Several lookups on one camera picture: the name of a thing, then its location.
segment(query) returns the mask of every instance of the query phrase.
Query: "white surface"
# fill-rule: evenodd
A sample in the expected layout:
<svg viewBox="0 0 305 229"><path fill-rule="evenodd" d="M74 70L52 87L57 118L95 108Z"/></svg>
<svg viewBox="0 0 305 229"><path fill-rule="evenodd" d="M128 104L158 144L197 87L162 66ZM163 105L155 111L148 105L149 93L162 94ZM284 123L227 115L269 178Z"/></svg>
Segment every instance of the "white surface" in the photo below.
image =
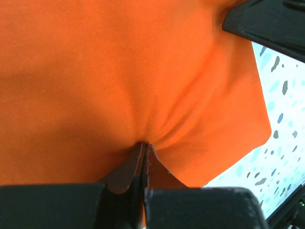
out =
<svg viewBox="0 0 305 229"><path fill-rule="evenodd" d="M267 218L305 180L305 64L253 47L272 135L207 187L250 189Z"/></svg>

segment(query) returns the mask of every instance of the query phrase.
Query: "black bracket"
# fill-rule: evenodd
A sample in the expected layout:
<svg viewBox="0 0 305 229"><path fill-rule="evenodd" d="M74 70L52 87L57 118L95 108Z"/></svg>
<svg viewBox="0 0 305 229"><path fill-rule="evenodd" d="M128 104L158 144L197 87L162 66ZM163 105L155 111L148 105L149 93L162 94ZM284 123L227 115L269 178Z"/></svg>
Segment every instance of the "black bracket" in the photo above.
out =
<svg viewBox="0 0 305 229"><path fill-rule="evenodd" d="M304 0L247 0L228 12L223 30L305 62L304 24Z"/></svg>

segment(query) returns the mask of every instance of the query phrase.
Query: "terrazzo pattern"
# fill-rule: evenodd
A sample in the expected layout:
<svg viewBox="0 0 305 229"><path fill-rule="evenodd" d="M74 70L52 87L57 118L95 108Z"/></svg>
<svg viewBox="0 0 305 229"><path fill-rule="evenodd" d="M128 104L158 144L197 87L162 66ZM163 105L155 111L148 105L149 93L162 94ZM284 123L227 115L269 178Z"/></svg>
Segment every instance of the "terrazzo pattern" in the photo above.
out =
<svg viewBox="0 0 305 229"><path fill-rule="evenodd" d="M253 43L272 134L207 187L240 186L267 218L305 180L305 64Z"/></svg>

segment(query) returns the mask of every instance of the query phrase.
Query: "orange t-shirt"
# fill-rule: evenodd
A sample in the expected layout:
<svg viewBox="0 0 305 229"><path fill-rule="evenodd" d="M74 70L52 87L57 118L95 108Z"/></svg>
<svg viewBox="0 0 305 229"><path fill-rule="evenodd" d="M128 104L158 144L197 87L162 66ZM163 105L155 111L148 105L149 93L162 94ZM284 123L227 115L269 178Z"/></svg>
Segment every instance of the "orange t-shirt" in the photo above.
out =
<svg viewBox="0 0 305 229"><path fill-rule="evenodd" d="M270 135L233 0L0 2L0 184L97 181L136 142L191 187Z"/></svg>

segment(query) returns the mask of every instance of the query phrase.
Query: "black plastic part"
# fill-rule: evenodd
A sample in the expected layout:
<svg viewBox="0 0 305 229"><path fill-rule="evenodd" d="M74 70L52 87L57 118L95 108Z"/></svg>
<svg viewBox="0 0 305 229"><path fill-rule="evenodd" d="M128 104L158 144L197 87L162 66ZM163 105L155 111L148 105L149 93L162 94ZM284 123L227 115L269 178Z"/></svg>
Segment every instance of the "black plastic part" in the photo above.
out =
<svg viewBox="0 0 305 229"><path fill-rule="evenodd" d="M305 62L304 0L247 0L226 15L223 30Z"/></svg>
<svg viewBox="0 0 305 229"><path fill-rule="evenodd" d="M94 229L140 229L130 220L132 190L115 194L105 189Z"/></svg>
<svg viewBox="0 0 305 229"><path fill-rule="evenodd" d="M244 188L146 189L147 229L267 229Z"/></svg>
<svg viewBox="0 0 305 229"><path fill-rule="evenodd" d="M101 184L0 188L1 229L93 229Z"/></svg>

